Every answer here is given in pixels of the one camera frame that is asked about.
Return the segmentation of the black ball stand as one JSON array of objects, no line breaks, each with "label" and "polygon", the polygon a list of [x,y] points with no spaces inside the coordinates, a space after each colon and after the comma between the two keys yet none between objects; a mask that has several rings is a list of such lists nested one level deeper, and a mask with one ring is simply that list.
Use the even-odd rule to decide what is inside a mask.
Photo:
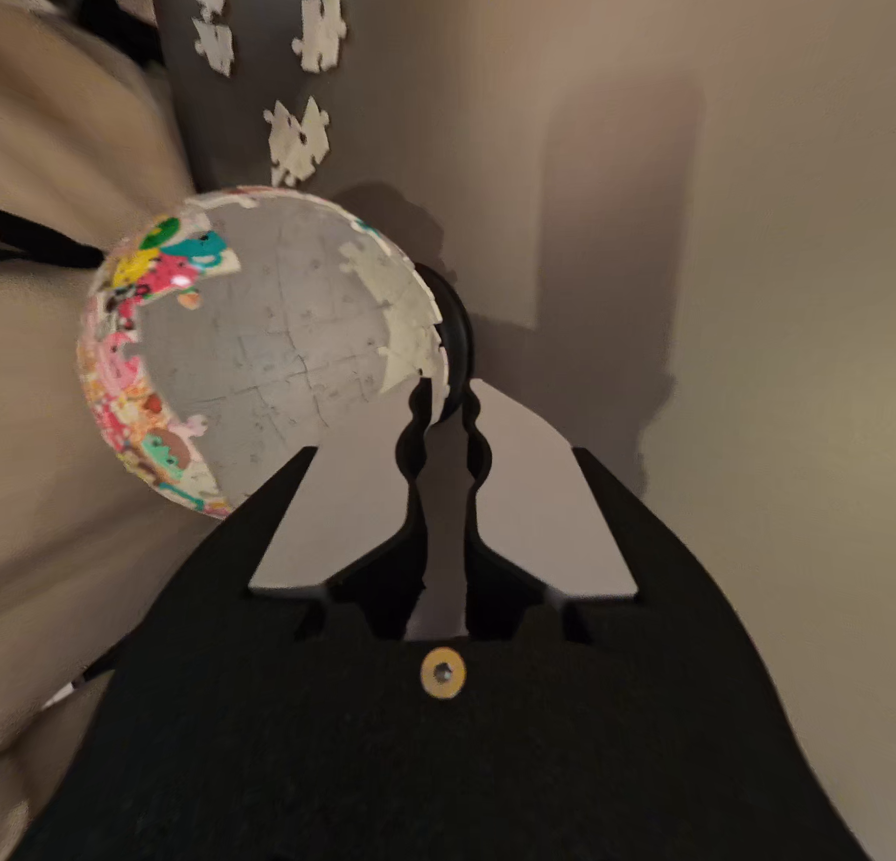
[{"label": "black ball stand", "polygon": [[431,290],[442,317],[436,330],[448,361],[447,396],[438,420],[444,422],[462,407],[466,388],[474,376],[474,331],[467,309],[448,279],[425,264],[416,263],[415,268]]}]

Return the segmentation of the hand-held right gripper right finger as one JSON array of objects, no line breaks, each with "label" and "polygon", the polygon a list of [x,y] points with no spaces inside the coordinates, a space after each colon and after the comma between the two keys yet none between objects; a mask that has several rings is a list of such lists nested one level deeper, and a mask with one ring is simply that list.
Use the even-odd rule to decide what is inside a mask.
[{"label": "hand-held right gripper right finger", "polygon": [[463,404],[473,478],[464,523],[465,627],[509,641],[526,613],[629,601],[638,587],[575,449],[535,412],[480,378]]}]

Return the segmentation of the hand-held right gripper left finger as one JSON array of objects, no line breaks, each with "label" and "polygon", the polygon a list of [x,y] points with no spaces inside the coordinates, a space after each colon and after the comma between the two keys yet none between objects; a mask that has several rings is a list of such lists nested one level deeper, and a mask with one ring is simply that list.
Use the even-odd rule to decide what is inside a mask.
[{"label": "hand-held right gripper left finger", "polygon": [[432,386],[411,376],[347,415],[247,504],[247,601],[312,641],[341,615],[362,637],[401,640],[424,590],[427,525],[418,476]]}]

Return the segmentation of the colourful puzzle ball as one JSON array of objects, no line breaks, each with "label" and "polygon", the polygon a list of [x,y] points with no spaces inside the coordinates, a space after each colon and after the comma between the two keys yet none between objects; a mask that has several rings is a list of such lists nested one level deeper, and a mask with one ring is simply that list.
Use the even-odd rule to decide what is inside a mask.
[{"label": "colourful puzzle ball", "polygon": [[84,396],[125,469],[223,519],[353,408],[414,376],[447,406],[431,289],[391,240],[329,200],[195,195],[118,242],[77,342]]}]

